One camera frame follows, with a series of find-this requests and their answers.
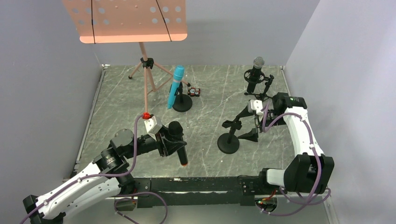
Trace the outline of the black microphone orange tip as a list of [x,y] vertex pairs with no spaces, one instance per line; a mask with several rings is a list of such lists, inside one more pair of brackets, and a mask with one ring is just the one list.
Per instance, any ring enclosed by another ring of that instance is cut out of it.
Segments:
[[182,166],[188,164],[188,158],[186,154],[185,146],[187,143],[183,140],[183,128],[178,121],[172,121],[169,123],[168,131],[172,139],[172,143],[175,144],[174,148],[179,157],[179,161]]

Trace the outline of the black tall mic stand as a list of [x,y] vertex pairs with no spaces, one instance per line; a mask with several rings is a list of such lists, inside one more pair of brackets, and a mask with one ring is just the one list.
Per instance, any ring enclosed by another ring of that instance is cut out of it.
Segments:
[[233,121],[226,120],[222,124],[223,128],[230,128],[228,133],[219,136],[217,146],[219,150],[225,154],[234,154],[240,147],[239,139],[235,136],[236,130],[242,127],[241,121],[235,119]]

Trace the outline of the black round-base mic stand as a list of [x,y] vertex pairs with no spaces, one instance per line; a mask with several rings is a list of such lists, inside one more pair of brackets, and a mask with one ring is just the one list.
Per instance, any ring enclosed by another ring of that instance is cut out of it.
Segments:
[[183,84],[180,83],[175,91],[175,102],[172,109],[176,112],[186,112],[192,108],[192,99],[189,95],[183,93]]

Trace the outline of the black microphone silver grille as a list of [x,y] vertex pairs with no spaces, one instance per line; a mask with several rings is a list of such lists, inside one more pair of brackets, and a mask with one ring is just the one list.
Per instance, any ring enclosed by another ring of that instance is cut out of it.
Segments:
[[249,76],[247,78],[247,93],[253,93],[255,91],[255,87],[259,83],[260,77],[262,76],[262,67],[264,64],[265,61],[261,56],[258,56],[253,60],[253,67],[248,72]]

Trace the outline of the blue microphone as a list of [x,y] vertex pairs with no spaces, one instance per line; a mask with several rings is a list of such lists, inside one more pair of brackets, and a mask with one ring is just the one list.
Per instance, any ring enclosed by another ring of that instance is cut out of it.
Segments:
[[178,91],[178,88],[180,86],[180,83],[181,83],[183,77],[184,77],[184,66],[177,65],[174,70],[174,73],[173,73],[173,81],[171,84],[170,94],[168,97],[168,102],[167,102],[168,109],[170,109],[173,106],[173,104],[176,100],[177,91]]

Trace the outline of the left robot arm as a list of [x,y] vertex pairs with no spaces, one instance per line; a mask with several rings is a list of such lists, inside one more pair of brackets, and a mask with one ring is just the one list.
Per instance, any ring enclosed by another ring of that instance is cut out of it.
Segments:
[[177,121],[162,126],[151,137],[137,138],[129,129],[119,130],[105,149],[81,172],[58,188],[23,200],[32,224],[61,224],[67,217],[111,196],[130,196],[149,190],[149,184],[136,181],[128,170],[127,159],[158,150],[162,157],[177,153],[182,165],[188,163],[183,128]]

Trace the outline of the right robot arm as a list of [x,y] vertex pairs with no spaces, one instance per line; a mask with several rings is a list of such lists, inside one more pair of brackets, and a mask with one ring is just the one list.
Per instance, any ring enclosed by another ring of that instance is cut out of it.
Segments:
[[254,116],[255,127],[248,133],[232,139],[258,141],[259,133],[266,133],[273,126],[287,126],[294,148],[294,159],[285,169],[265,168],[264,185],[282,187],[297,193],[324,193],[334,160],[325,156],[311,128],[307,104],[302,97],[279,92],[272,97],[273,109],[262,100],[249,100],[247,106],[232,121],[225,121],[224,128],[241,129],[241,118]]

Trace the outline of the pink music stand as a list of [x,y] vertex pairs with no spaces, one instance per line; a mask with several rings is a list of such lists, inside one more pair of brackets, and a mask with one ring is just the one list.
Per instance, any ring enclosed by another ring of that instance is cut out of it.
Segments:
[[187,38],[186,2],[184,0],[64,0],[80,41],[85,44],[136,42],[141,61],[135,70],[143,69],[144,113],[149,118],[148,86],[156,92],[152,68],[172,73],[148,57],[146,42],[178,42]]

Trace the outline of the small red black cube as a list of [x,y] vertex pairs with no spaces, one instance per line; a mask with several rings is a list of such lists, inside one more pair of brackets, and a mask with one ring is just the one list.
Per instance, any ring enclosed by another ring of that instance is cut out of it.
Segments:
[[200,88],[191,87],[191,88],[188,89],[188,95],[190,97],[199,97],[200,96],[200,92],[201,92]]

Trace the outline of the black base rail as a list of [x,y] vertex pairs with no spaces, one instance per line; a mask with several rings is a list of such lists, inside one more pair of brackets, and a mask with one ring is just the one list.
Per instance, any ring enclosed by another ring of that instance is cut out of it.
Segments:
[[138,208],[181,205],[238,204],[254,206],[277,187],[259,176],[135,178],[134,186],[121,188],[116,197],[134,197]]

